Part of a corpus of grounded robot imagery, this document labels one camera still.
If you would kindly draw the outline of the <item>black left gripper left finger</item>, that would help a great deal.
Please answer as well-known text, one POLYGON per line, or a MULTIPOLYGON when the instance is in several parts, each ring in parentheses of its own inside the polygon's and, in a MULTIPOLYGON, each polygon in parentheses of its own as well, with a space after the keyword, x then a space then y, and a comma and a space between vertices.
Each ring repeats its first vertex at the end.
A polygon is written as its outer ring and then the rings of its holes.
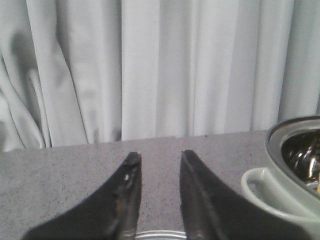
POLYGON ((28 230, 24 240, 133 240, 142 198, 142 156, 130 152, 84 201, 28 230))

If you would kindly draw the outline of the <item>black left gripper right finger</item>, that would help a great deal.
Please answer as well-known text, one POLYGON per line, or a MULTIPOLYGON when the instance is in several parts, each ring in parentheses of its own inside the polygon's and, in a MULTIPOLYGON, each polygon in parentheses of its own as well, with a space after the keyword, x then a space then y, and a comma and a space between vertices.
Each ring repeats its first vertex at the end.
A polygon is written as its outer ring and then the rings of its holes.
POLYGON ((302 227, 259 208, 220 180, 192 150, 181 153, 180 198, 189 240, 310 240, 302 227))

